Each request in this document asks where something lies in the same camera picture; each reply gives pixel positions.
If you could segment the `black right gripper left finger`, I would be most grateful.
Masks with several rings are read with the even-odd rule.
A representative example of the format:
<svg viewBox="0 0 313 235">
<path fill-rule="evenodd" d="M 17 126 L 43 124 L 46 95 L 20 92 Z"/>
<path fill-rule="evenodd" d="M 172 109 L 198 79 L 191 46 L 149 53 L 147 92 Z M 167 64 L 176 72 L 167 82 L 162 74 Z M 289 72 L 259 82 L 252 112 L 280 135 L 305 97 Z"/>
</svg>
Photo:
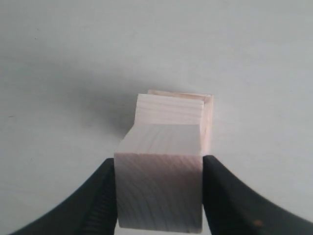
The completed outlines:
<svg viewBox="0 0 313 235">
<path fill-rule="evenodd" d="M 15 235 L 112 235 L 117 223 L 113 159 L 106 159 L 66 200 Z"/>
</svg>

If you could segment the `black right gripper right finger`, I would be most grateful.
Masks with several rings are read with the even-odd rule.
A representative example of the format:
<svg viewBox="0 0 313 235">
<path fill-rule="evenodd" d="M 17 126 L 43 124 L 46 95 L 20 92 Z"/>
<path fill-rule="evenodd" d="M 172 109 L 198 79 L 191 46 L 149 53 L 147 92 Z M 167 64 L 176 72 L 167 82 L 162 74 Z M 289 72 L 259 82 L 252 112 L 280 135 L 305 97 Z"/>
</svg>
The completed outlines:
<svg viewBox="0 0 313 235">
<path fill-rule="evenodd" d="M 213 235 L 311 235 L 312 222 L 262 197 L 212 155 L 203 157 L 202 204 Z"/>
</svg>

